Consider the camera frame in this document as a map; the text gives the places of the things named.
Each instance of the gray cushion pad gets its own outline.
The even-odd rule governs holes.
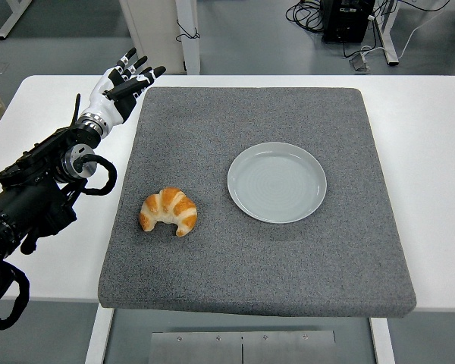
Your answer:
[[[229,196],[232,161],[279,141],[313,154],[328,191],[301,221],[268,224]],[[181,188],[185,237],[142,231],[143,200]],[[105,307],[282,316],[398,317],[416,297],[360,92],[151,88],[99,281]]]

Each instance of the white table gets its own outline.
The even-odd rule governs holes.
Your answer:
[[[0,171],[33,143],[68,125],[76,93],[83,95],[85,108],[98,78],[25,79],[0,122]],[[415,288],[416,310],[455,312],[455,77],[162,76],[155,85],[359,89]],[[32,300],[98,302],[102,261],[139,113],[137,107],[96,149],[118,170],[115,190],[103,197],[82,195],[74,206],[78,221],[55,237],[40,239],[31,256],[16,251],[7,259],[27,274]],[[106,178],[99,168],[89,185],[101,187]],[[16,293],[9,290],[6,298]]]

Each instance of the black robotic arm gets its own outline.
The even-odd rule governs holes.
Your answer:
[[[56,130],[0,172],[0,299],[14,281],[20,289],[9,317],[0,318],[0,330],[19,319],[29,300],[27,277],[4,259],[19,246],[23,254],[31,254],[37,239],[56,235],[75,221],[73,204],[81,193],[101,196],[115,185],[114,165],[93,150],[128,119],[142,91],[165,72],[164,67],[148,67],[136,75],[146,57],[127,67],[135,53],[131,49],[103,74],[79,117],[78,95],[70,126]],[[97,164],[108,170],[108,182],[102,189],[86,188]]]

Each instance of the black equipment box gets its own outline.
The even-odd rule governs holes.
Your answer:
[[[375,0],[321,0],[324,42],[361,43]]]

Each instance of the ceramic plate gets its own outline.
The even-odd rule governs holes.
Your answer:
[[[306,218],[322,203],[327,180],[306,150],[286,143],[263,143],[239,154],[227,173],[234,202],[249,216],[286,224]]]

